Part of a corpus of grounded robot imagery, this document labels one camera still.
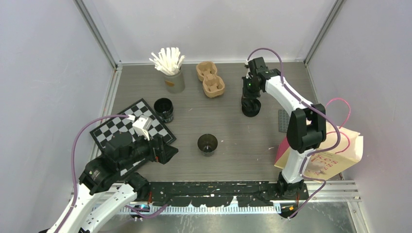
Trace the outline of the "grey straw holder cup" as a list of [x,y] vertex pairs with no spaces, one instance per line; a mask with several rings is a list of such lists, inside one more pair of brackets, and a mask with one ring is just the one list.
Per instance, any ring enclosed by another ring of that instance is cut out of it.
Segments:
[[185,80],[182,70],[179,70],[175,75],[163,75],[163,79],[168,92],[177,94],[184,91]]

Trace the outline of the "brown cardboard cup carrier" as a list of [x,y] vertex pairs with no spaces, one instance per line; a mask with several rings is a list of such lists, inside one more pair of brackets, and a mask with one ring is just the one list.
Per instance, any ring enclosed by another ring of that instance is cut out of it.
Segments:
[[216,65],[210,61],[196,65],[198,79],[202,82],[204,93],[209,98],[221,96],[225,92],[225,84],[217,71]]

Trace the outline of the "black white chessboard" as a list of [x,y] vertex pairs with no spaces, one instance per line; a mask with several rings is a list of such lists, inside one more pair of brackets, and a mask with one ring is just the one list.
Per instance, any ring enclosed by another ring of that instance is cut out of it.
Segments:
[[[176,140],[176,136],[170,131],[170,129],[162,122],[157,113],[148,105],[146,100],[140,99],[133,103],[122,112],[117,114],[115,117],[109,118],[108,121],[104,122],[102,125],[90,131],[92,139],[98,146],[101,154],[95,159],[91,160],[86,165],[86,170],[89,172],[89,176],[92,179],[103,179],[106,177],[114,178],[124,178],[132,172],[135,172],[146,162],[150,162],[147,159],[142,159],[137,162],[132,162],[130,165],[126,166],[110,166],[103,161],[103,150],[106,143],[112,138],[112,136],[117,132],[130,133],[133,138],[137,138],[138,135],[135,133],[132,127],[132,121],[128,120],[127,115],[134,115],[139,117],[145,115],[150,117],[153,122],[149,128],[149,134],[151,137],[155,135],[160,135],[167,140],[167,143],[171,146],[171,143]],[[158,155],[160,150],[155,149],[155,154]]]

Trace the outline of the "grey lego baseplate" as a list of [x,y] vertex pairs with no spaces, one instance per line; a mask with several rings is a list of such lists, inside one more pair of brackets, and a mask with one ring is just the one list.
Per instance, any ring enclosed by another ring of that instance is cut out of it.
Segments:
[[290,116],[284,109],[279,109],[278,111],[278,129],[280,132],[286,133],[288,130],[288,125],[290,121]]

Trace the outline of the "single black coffee cup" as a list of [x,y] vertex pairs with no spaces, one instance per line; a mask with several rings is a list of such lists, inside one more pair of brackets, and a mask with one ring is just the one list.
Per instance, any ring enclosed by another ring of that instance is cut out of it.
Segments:
[[204,134],[198,138],[197,147],[203,156],[212,156],[218,147],[218,140],[212,134]]

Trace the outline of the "white paper straws bundle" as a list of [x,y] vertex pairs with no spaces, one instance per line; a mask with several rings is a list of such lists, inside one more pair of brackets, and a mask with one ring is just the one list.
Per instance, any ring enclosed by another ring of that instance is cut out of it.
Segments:
[[167,76],[178,74],[185,59],[178,47],[161,48],[160,52],[152,52],[151,55],[149,61],[154,64],[155,69]]

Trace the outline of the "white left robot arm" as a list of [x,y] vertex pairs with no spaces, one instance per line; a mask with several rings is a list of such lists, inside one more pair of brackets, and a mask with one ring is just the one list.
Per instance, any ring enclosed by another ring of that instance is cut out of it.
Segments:
[[146,162],[166,164],[179,152],[161,135],[147,140],[116,133],[102,153],[85,166],[70,203],[47,233],[92,233],[133,200],[143,201],[150,183],[138,168]]

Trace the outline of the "stack of black cups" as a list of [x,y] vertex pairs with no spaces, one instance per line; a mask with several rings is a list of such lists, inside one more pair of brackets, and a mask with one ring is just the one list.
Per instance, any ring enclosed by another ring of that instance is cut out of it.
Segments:
[[156,100],[154,110],[164,123],[171,123],[173,121],[173,104],[170,99],[160,98]]

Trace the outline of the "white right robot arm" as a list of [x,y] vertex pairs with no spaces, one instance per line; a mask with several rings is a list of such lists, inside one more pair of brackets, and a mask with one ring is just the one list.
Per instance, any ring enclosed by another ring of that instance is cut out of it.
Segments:
[[290,199],[303,187],[303,171],[311,152],[326,139],[325,107],[312,104],[298,94],[278,69],[269,69],[262,57],[252,59],[245,66],[248,71],[242,78],[241,109],[245,116],[254,117],[260,112],[258,100],[261,92],[274,97],[289,116],[286,140],[290,153],[279,174],[276,191],[283,199]]

